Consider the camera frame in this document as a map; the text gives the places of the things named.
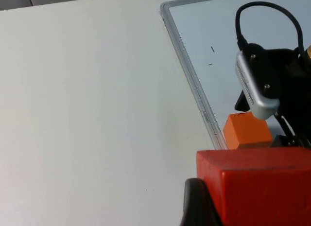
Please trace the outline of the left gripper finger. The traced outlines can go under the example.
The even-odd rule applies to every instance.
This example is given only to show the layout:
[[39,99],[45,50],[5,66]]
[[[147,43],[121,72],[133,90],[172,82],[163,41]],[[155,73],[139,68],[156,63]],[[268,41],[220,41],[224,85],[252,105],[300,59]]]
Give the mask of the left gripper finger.
[[221,226],[211,195],[203,180],[185,181],[182,226]]
[[245,94],[245,92],[242,90],[236,103],[234,106],[235,110],[239,111],[239,112],[250,112],[251,108],[250,108],[250,104],[248,101],[248,97]]
[[270,147],[295,147],[295,140],[284,135],[276,135]]

